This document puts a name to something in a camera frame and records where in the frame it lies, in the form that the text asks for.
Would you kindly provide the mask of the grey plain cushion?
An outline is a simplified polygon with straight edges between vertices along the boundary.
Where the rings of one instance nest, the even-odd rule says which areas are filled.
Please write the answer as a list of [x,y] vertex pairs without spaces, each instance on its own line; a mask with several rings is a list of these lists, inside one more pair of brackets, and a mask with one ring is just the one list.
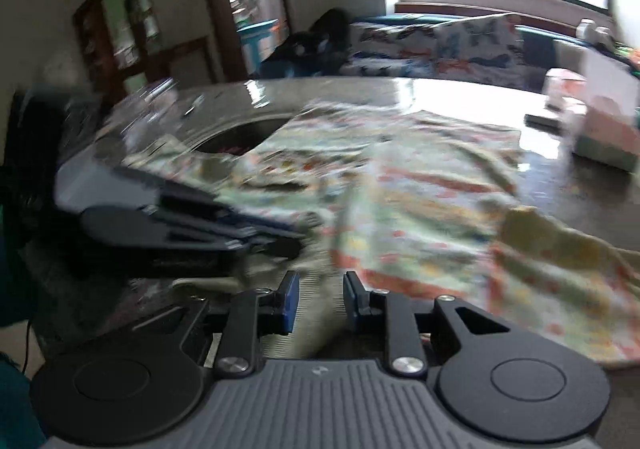
[[585,46],[567,40],[554,40],[553,47],[556,68],[582,74],[582,60],[587,50]]

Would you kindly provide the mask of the small grey flat device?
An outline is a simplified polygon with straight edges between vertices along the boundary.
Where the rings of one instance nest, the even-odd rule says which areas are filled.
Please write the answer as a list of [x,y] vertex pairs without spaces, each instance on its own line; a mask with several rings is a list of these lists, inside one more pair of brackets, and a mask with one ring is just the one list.
[[526,113],[524,123],[528,128],[536,128],[548,133],[561,134],[562,125],[559,119],[540,116],[539,114]]

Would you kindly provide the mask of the clear plastic food container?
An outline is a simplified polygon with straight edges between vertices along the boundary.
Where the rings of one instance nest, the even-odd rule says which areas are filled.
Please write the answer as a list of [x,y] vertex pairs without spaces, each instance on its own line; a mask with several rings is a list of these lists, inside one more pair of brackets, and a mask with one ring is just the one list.
[[139,119],[159,118],[172,109],[178,95],[177,82],[173,78],[146,85],[114,105],[105,124],[128,128]]

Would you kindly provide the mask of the blue white cabinet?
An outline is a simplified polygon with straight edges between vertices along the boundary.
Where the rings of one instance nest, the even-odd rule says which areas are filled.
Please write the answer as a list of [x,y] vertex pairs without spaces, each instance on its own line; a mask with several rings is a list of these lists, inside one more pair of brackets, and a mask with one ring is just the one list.
[[262,20],[238,27],[243,58],[250,76],[259,69],[264,58],[268,57],[276,46],[279,27],[277,19]]

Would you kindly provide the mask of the pink tissue pack far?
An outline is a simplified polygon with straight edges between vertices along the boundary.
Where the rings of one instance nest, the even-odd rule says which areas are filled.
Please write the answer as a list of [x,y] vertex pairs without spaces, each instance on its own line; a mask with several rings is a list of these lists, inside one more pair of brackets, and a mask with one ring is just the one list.
[[585,99],[585,84],[585,78],[577,72],[563,68],[549,69],[542,87],[546,107],[559,112],[564,110],[567,102],[582,102]]

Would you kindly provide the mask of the butterfly print cushion upright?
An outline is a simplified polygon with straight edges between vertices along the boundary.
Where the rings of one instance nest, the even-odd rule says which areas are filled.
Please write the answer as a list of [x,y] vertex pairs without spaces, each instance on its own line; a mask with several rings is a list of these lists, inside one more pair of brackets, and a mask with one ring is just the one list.
[[436,24],[439,79],[526,87],[523,38],[514,14],[463,18]]

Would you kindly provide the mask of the blue sofa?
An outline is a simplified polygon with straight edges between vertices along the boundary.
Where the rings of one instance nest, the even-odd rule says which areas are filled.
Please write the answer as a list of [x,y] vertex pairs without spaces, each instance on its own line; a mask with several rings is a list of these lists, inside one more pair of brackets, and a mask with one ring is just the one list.
[[[382,24],[382,26],[410,26],[410,24],[429,24],[433,28],[436,24],[443,22],[463,19],[460,17],[444,17],[430,15],[400,15],[400,16],[379,16],[364,17],[350,20],[350,24],[355,22],[368,22],[369,24]],[[549,69],[555,67],[555,52],[553,47],[554,40],[567,40],[582,46],[588,50],[588,45],[574,38],[569,38],[562,34],[537,29],[527,24],[518,25],[523,38],[523,52],[526,70],[526,87],[525,91],[540,93],[544,86],[544,77]]]

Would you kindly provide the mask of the green patterned children's jacket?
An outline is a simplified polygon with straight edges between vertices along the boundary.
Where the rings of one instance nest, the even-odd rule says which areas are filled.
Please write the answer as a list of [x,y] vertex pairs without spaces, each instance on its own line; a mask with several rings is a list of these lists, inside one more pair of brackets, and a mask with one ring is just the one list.
[[421,299],[451,294],[607,367],[639,360],[639,256],[516,194],[520,135],[429,112],[315,102],[232,158],[164,136],[128,168],[308,229],[292,335],[316,354],[345,325],[342,276]]

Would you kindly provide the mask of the butterfly print cushion lying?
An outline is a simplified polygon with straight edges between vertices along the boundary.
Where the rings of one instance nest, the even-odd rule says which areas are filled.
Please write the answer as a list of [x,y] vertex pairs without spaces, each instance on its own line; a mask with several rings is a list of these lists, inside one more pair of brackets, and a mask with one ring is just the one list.
[[382,26],[355,22],[349,27],[348,57],[342,76],[431,79],[436,76],[437,36],[429,24]]

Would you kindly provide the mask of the white plush toy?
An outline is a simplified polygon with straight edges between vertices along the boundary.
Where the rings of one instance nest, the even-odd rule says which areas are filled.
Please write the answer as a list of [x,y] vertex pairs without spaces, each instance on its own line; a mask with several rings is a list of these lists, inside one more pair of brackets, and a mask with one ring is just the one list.
[[576,39],[593,47],[615,50],[615,40],[609,28],[599,26],[594,20],[584,18],[576,28]]

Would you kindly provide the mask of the pink tissue pack near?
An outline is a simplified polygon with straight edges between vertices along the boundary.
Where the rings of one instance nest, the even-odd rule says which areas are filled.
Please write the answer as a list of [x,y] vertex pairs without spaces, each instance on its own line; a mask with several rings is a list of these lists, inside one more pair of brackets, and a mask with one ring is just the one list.
[[590,104],[574,102],[563,113],[563,133],[578,157],[632,173],[639,165],[639,130],[631,114],[624,114],[610,97],[594,97]]

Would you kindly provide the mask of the round black induction cooktop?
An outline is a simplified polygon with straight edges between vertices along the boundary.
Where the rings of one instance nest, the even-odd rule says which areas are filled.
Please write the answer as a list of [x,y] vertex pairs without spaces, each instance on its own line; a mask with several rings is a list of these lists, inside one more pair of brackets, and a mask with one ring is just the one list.
[[195,147],[202,154],[231,154],[241,157],[263,143],[284,124],[285,118],[272,118],[234,124],[231,128],[215,133]]

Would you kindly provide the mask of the pink tissue pack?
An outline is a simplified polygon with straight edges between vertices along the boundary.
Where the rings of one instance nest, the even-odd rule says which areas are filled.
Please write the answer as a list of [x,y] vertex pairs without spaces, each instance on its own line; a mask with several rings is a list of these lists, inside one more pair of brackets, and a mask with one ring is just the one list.
[[574,102],[563,113],[563,133],[578,157],[632,173],[639,165],[639,130],[631,114],[624,114],[610,97],[594,97],[590,104]]
[[563,68],[549,69],[542,87],[546,107],[559,112],[564,110],[567,102],[582,102],[585,99],[585,84],[585,78],[577,72]]

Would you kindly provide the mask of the dark wooden cabinet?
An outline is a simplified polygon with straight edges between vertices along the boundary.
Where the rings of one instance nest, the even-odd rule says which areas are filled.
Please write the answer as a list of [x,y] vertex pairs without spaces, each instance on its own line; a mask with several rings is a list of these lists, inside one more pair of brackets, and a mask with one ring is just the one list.
[[92,87],[111,104],[168,78],[181,88],[217,81],[208,39],[164,44],[152,0],[85,0],[73,26]]

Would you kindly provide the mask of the black bag on sofa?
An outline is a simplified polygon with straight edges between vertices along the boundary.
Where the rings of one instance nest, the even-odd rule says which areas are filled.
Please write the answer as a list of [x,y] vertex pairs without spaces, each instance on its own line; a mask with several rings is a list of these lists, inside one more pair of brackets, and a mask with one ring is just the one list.
[[349,24],[343,9],[329,9],[307,31],[289,35],[260,64],[256,78],[335,76],[349,55]]

